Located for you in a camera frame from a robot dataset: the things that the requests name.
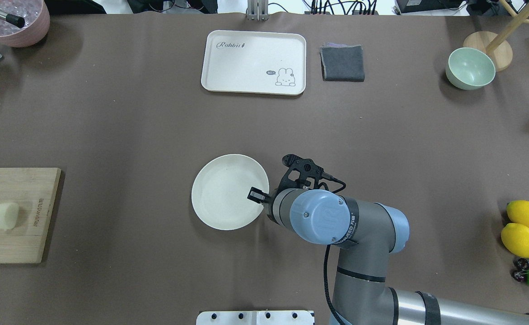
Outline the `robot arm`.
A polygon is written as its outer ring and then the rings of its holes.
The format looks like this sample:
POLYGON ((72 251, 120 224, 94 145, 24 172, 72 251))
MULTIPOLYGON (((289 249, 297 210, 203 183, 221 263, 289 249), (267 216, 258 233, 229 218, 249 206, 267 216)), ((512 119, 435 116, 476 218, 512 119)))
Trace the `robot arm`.
POLYGON ((332 325, 529 325, 529 313, 506 312, 433 294, 386 286, 389 256, 405 247, 410 228, 403 212, 378 202, 345 197, 344 181, 309 158, 282 159, 287 167, 270 194, 252 187, 248 199, 262 204, 269 220, 307 242, 339 249, 334 290, 324 276, 324 294, 332 325), (328 181, 340 184, 331 191, 328 181))

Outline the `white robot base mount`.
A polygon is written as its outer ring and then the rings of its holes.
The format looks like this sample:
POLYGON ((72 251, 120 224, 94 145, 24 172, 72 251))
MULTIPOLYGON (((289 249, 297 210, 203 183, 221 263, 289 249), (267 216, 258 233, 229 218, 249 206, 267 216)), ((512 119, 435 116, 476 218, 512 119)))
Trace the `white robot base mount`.
POLYGON ((314 325, 314 312, 307 310, 205 311, 196 325, 314 325))

